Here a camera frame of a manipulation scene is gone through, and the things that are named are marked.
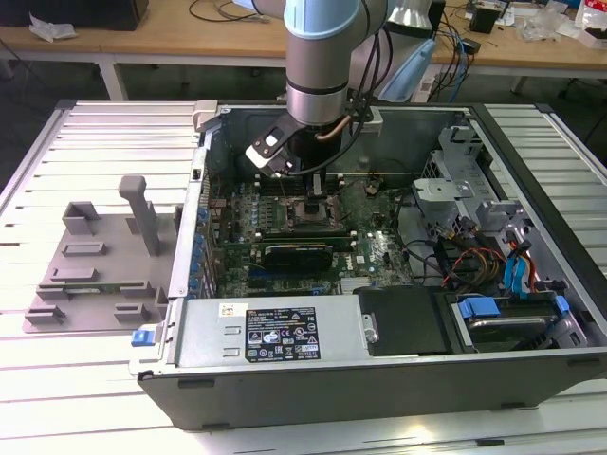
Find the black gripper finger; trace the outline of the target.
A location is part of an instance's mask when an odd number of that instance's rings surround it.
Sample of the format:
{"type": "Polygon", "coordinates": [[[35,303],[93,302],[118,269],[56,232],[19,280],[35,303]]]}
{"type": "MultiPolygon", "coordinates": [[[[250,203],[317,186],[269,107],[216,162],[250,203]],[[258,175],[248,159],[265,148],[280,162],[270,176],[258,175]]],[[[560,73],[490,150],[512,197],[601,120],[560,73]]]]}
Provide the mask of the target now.
{"type": "Polygon", "coordinates": [[[305,199],[308,203],[318,203],[326,198],[326,172],[311,173],[305,177],[305,199]]]}

